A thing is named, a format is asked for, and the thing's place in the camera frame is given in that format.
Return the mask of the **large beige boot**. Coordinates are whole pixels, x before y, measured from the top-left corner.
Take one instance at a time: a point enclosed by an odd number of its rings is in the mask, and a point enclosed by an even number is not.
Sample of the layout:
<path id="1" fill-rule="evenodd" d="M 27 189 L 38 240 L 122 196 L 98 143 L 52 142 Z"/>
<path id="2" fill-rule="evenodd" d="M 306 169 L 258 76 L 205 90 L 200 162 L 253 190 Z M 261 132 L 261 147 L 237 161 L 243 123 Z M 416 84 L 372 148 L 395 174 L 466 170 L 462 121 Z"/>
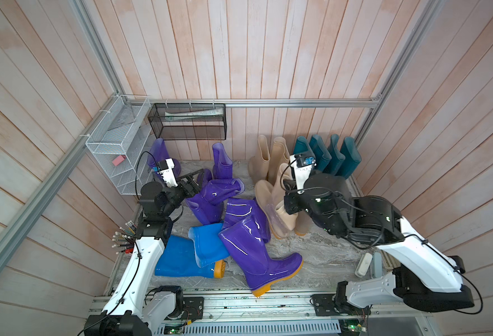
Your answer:
<path id="1" fill-rule="evenodd" d="M 284 172 L 284 179 L 291 179 L 287 167 L 287 163 L 280 165 L 274 185 L 260 180 L 254 186 L 256 201 L 268 219 L 271 233 L 277 239 L 288 237 L 294 231 L 298 218 L 298 213 L 288 214 L 284 206 L 285 191 L 280 179 Z"/>

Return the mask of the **teal boot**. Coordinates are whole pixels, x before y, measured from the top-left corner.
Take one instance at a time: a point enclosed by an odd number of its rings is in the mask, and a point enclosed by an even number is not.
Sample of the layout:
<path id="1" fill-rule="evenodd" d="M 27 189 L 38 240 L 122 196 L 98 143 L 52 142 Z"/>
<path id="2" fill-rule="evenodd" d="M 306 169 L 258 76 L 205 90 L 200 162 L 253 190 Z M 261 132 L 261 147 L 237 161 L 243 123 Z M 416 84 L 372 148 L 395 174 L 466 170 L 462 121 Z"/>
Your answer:
<path id="1" fill-rule="evenodd" d="M 344 155 L 345 159 L 340 166 L 338 175 L 348 179 L 361 163 L 361 155 L 353 137 L 344 138 L 340 152 Z"/>
<path id="2" fill-rule="evenodd" d="M 329 153 L 324 140 L 318 134 L 314 134 L 310 138 L 309 145 L 315 155 L 317 170 L 324 172 L 332 160 L 332 156 Z"/>
<path id="3" fill-rule="evenodd" d="M 338 171 L 342 167 L 345 161 L 345 155 L 342 154 L 338 148 L 338 141 L 340 137 L 338 134 L 332 134 L 330 137 L 330 144 L 328 146 L 328 152 L 331 156 L 329 163 L 324 169 L 324 173 L 337 175 Z"/>
<path id="4" fill-rule="evenodd" d="M 294 146 L 294 155 L 298 157 L 299 155 L 306 155 L 308 157 L 315 158 L 315 154 L 309 144 L 309 141 L 304 136 L 299 136 L 296 140 Z"/>

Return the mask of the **large purple boot front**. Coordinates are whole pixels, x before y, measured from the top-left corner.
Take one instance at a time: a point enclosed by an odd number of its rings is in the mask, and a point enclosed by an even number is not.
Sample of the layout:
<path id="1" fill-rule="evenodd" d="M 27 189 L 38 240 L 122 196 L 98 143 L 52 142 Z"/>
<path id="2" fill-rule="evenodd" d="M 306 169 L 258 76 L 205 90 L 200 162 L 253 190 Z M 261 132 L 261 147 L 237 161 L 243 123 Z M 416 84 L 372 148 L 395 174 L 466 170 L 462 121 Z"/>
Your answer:
<path id="1" fill-rule="evenodd" d="M 299 253 L 281 259 L 271 258 L 251 217 L 222 230 L 218 238 L 243 271 L 249 289 L 257 298 L 266 294 L 271 285 L 294 277 L 303 266 Z"/>

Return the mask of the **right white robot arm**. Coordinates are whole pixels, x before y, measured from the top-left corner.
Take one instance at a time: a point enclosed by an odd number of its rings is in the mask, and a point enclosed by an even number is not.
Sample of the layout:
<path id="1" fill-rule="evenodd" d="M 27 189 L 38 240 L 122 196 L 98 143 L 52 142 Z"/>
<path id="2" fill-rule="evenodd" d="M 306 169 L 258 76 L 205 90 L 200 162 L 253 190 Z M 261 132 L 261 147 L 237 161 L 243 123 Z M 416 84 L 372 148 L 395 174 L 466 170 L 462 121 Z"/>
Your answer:
<path id="1" fill-rule="evenodd" d="M 303 183 L 285 179 L 283 186 L 288 214 L 303 211 L 329 235 L 357 249 L 376 247 L 400 263 L 381 278 L 339 282 L 333 297 L 336 312 L 399 302 L 431 313 L 467 313 L 474 307 L 473 290 L 464 284 L 463 260 L 442 254 L 385 198 L 353 197 L 343 177 L 325 173 Z"/>

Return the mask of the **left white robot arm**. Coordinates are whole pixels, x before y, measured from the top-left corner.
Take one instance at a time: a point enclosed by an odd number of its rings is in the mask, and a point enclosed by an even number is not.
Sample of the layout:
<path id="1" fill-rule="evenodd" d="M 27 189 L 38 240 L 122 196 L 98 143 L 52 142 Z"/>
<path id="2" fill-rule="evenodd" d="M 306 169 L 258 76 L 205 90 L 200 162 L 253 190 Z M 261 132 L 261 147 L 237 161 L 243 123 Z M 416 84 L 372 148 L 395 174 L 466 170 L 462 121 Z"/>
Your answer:
<path id="1" fill-rule="evenodd" d="M 174 221 L 170 215 L 182 202 L 197 195 L 199 169 L 176 178 L 171 169 L 160 172 L 164 182 L 150 181 L 141 187 L 134 249 L 125 272 L 108 303 L 98 315 L 90 315 L 82 335 L 155 335 L 171 314 L 181 316 L 182 290 L 160 290 L 144 304 L 155 266 L 168 245 Z"/>

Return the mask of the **blue boot upper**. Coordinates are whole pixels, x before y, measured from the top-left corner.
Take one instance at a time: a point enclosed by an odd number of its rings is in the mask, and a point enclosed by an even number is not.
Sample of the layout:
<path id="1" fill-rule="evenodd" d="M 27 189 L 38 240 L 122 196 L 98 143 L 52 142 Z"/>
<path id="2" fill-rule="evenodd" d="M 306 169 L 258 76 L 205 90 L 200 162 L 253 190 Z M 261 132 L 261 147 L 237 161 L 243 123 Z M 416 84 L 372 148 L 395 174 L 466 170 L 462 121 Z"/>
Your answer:
<path id="1" fill-rule="evenodd" d="M 189 238 L 194 243 L 196 263 L 199 267 L 209 266 L 217 261 L 225 260 L 230 255 L 218 237 L 222 229 L 222 223 L 202 225 L 189 229 Z"/>

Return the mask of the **pink eraser block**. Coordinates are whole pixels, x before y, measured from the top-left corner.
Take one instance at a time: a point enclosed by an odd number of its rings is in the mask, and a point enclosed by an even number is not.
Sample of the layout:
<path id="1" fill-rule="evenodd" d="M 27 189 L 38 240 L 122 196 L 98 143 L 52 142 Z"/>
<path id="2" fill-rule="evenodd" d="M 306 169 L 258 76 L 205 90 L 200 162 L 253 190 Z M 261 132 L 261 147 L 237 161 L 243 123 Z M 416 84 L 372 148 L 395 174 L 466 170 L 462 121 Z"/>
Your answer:
<path id="1" fill-rule="evenodd" d="M 112 165 L 117 167 L 119 166 L 122 162 L 124 162 L 126 160 L 126 156 L 125 155 L 118 155 L 116 156 L 113 160 L 112 160 Z"/>

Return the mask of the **pink pencil cup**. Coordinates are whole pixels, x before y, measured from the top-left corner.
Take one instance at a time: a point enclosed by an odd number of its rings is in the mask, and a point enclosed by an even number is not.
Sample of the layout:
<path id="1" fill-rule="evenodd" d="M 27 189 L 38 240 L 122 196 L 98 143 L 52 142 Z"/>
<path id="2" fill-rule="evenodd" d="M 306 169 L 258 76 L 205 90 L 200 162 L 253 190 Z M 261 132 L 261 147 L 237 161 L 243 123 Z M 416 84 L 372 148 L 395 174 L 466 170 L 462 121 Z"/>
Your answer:
<path id="1" fill-rule="evenodd" d="M 137 225 L 133 222 L 133 220 L 130 220 L 124 225 L 121 225 L 113 234 L 111 238 L 113 242 L 112 248 L 116 249 L 117 254 L 132 254 L 136 240 L 136 229 Z"/>

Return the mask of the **aluminium frame rail back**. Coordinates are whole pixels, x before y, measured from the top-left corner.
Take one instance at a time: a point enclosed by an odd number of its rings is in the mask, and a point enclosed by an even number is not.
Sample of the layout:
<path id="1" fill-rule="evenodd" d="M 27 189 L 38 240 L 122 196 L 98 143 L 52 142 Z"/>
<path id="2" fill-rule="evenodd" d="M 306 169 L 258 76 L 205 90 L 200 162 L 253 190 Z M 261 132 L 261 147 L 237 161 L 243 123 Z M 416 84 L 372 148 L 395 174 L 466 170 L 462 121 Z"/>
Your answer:
<path id="1" fill-rule="evenodd" d="M 224 104 L 229 108 L 375 108 L 380 101 L 371 98 L 329 98 L 329 99 L 150 99 L 143 96 L 134 96 L 130 102 L 144 102 L 150 104 Z"/>

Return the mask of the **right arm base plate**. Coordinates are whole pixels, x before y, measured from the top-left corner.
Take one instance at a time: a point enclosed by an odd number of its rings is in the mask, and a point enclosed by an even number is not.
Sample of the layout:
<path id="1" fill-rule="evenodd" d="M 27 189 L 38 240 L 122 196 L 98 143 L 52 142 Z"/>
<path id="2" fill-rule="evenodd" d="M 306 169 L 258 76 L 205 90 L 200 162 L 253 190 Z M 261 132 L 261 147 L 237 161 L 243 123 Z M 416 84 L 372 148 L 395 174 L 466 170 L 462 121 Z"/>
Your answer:
<path id="1" fill-rule="evenodd" d="M 316 316 L 369 316 L 371 307 L 358 308 L 348 302 L 337 302 L 336 294 L 313 294 L 310 304 L 315 310 Z"/>

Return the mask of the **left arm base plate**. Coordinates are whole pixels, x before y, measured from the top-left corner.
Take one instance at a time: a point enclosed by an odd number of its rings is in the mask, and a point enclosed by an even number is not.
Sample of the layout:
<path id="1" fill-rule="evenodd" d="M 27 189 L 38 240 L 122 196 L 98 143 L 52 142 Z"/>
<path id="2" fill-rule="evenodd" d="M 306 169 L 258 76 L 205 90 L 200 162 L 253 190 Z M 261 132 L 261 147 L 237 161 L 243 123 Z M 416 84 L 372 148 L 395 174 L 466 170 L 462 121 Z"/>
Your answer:
<path id="1" fill-rule="evenodd" d="M 187 321 L 196 321 L 203 319 L 204 298 L 184 297 L 183 289 L 176 285 L 165 285 L 152 288 L 144 298 L 145 308 L 158 298 L 160 294 L 175 295 L 175 309 L 165 318 L 165 320 L 185 319 Z"/>

